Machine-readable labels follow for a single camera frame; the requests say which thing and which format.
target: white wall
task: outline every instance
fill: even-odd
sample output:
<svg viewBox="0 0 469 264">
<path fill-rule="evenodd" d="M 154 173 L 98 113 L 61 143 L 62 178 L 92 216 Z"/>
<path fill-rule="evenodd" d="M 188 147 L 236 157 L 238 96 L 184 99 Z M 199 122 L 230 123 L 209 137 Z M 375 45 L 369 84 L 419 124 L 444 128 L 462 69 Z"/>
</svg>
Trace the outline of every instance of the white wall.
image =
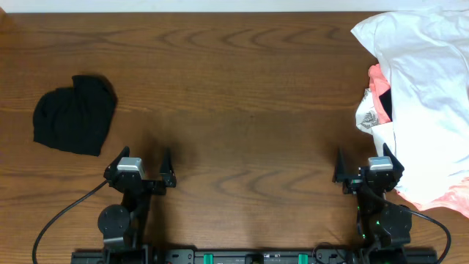
<svg viewBox="0 0 469 264">
<path fill-rule="evenodd" d="M 469 0 L 0 0 L 5 12 L 469 10 Z"/>
</svg>

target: pink cloth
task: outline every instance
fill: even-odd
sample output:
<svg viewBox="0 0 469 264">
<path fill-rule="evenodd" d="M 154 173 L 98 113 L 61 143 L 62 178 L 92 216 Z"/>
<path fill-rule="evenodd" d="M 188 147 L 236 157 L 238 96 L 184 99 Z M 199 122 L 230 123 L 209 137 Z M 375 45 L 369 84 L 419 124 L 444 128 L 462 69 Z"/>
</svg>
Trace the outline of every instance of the pink cloth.
<svg viewBox="0 0 469 264">
<path fill-rule="evenodd" d="M 398 195 L 406 199 L 409 202 L 409 199 L 405 197 L 400 192 L 397 192 Z M 446 207 L 453 210 L 456 210 L 462 213 L 465 217 L 469 218 L 469 179 L 463 180 L 460 184 L 452 186 L 442 197 L 433 200 L 432 202 L 421 205 L 418 203 L 412 202 L 415 207 L 419 210 L 428 210 L 437 207 Z"/>
<path fill-rule="evenodd" d="M 388 91 L 391 88 L 391 85 L 389 85 L 388 80 L 386 80 L 386 77 L 381 72 L 379 64 L 373 65 L 369 68 L 368 76 L 369 88 L 372 91 L 374 109 L 376 109 L 378 114 L 378 120 L 380 121 L 380 124 L 386 124 L 387 122 L 390 122 L 391 119 L 388 117 L 388 114 L 386 114 L 386 111 L 384 111 L 383 105 L 380 101 L 380 95 Z"/>
</svg>

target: black cloth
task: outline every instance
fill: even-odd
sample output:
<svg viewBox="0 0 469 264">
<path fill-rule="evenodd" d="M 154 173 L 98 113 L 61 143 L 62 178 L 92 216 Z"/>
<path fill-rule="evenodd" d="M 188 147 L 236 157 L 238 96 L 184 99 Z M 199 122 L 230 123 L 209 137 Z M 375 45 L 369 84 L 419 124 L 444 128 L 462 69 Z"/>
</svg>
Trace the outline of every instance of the black cloth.
<svg viewBox="0 0 469 264">
<path fill-rule="evenodd" d="M 73 87 L 48 92 L 33 115 L 34 141 L 58 150 L 98 156 L 117 100 L 95 76 L 73 76 Z"/>
<path fill-rule="evenodd" d="M 380 95 L 380 102 L 389 119 L 393 120 L 393 104 L 391 102 L 391 89 Z"/>
</svg>

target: wooden table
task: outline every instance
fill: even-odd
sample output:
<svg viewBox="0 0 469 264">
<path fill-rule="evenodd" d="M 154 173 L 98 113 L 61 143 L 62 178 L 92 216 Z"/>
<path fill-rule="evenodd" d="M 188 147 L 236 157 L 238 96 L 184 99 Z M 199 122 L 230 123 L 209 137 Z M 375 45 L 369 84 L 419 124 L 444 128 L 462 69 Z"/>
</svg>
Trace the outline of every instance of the wooden table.
<svg viewBox="0 0 469 264">
<path fill-rule="evenodd" d="M 176 189 L 153 201 L 147 240 L 213 248 L 350 245 L 356 201 L 332 184 L 336 150 L 352 168 L 374 155 L 354 113 L 376 60 L 350 34 L 370 13 L 7 15 L 0 31 L 1 263 L 30 263 L 35 238 L 103 181 L 128 145 L 150 174 L 170 147 Z M 107 76 L 119 98 L 99 158 L 32 141 L 40 97 L 71 76 Z M 40 263 L 99 249 L 104 188 L 45 234 Z M 391 201 L 408 205 L 395 194 Z M 469 221 L 448 226 L 447 263 L 469 261 Z M 413 246 L 441 253 L 444 233 L 413 219 Z"/>
</svg>

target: wood grain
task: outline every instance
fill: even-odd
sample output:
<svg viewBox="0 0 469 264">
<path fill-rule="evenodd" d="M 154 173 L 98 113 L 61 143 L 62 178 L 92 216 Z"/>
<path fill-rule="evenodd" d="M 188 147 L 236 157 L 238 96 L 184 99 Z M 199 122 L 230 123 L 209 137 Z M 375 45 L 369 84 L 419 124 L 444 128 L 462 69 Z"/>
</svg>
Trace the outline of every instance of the wood grain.
<svg viewBox="0 0 469 264">
<path fill-rule="evenodd" d="M 354 113 L 375 59 L 350 34 L 370 13 L 35 14 L 0 26 L 0 262 L 30 263 L 38 232 L 102 181 L 123 146 L 150 174 L 170 147 L 178 187 L 152 204 L 147 240 L 212 248 L 352 244 L 353 197 L 330 182 L 338 146 L 373 155 Z M 32 142 L 39 98 L 99 73 L 119 105 L 99 158 Z M 41 263 L 98 249 L 97 216 L 119 203 L 104 188 L 55 223 Z M 389 199 L 403 202 L 395 194 Z M 430 216 L 453 234 L 447 263 L 469 260 L 469 221 Z M 445 244 L 413 220 L 413 246 Z"/>
</svg>

